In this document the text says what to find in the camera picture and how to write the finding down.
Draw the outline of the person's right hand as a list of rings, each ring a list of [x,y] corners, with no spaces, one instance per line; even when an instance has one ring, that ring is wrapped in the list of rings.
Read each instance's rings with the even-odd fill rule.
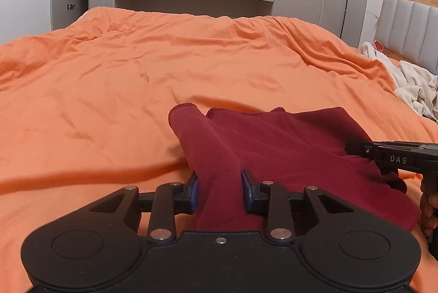
[[[421,196],[419,208],[421,210],[420,227],[422,233],[429,237],[433,231],[437,228],[437,193],[427,195],[423,193]]]

